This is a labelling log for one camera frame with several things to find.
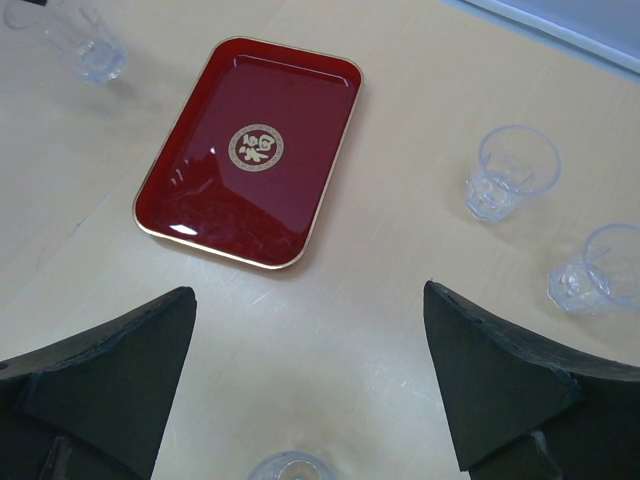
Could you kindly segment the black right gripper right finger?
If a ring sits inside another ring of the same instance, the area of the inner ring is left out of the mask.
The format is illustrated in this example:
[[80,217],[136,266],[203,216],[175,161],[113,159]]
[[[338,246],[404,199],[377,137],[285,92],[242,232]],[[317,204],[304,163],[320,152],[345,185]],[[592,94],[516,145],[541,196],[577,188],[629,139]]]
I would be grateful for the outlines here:
[[461,471],[638,478],[638,367],[534,333],[434,281],[423,319]]

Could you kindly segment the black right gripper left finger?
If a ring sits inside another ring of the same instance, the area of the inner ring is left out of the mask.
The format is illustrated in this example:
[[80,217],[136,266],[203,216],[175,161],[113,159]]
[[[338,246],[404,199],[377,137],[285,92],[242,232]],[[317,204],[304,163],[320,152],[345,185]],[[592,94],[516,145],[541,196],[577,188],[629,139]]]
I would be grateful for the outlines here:
[[1,363],[4,479],[151,477],[191,342],[179,287]]

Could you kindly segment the clear faceted glass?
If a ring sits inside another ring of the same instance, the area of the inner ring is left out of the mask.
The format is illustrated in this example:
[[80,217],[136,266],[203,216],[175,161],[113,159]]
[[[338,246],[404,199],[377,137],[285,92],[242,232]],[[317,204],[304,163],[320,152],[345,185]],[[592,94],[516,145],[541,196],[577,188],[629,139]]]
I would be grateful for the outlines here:
[[8,1],[2,15],[9,29],[30,37],[90,83],[116,79],[127,62],[122,42],[91,1]]

